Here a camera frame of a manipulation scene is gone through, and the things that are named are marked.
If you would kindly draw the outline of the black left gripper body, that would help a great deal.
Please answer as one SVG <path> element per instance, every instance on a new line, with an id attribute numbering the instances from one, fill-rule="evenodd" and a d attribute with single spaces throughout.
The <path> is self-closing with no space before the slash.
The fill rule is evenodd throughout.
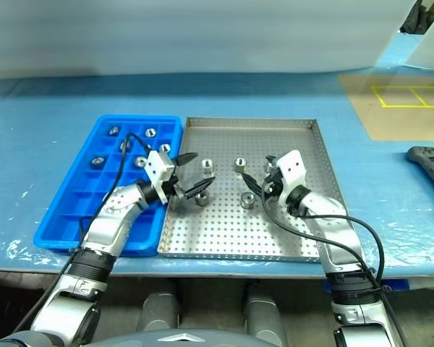
<path id="1" fill-rule="evenodd" d="M 179 178 L 174 173 L 171 175 L 169 180 L 162 183 L 161 188 L 167 199 L 171 199 L 172 197 L 178 197 L 179 199 L 187 198 L 187 193 L 185 192 L 185 189 L 180 186 Z"/>

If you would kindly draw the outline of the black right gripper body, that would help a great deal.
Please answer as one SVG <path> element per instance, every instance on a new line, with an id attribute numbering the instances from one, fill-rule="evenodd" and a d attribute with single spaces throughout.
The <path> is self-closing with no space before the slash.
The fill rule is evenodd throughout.
<path id="1" fill-rule="evenodd" d="M 283 190 L 282 178 L 283 176 L 280 169 L 273 169 L 265 175 L 263 181 L 265 186 L 261 189 L 265 198 L 279 198 Z"/>

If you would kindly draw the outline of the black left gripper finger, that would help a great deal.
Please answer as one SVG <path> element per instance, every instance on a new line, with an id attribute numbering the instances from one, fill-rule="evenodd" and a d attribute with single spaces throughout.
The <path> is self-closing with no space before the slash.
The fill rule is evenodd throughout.
<path id="1" fill-rule="evenodd" d="M 183 153 L 173 159 L 173 164 L 176 167 L 184 166 L 191 160 L 194 160 L 198 156 L 198 153 Z"/>
<path id="2" fill-rule="evenodd" d="M 191 199 L 192 197 L 197 196 L 204 192 L 215 180 L 215 177 L 208 177 L 201 179 L 199 182 L 194 184 L 192 187 L 185 189 L 184 198 Z"/>

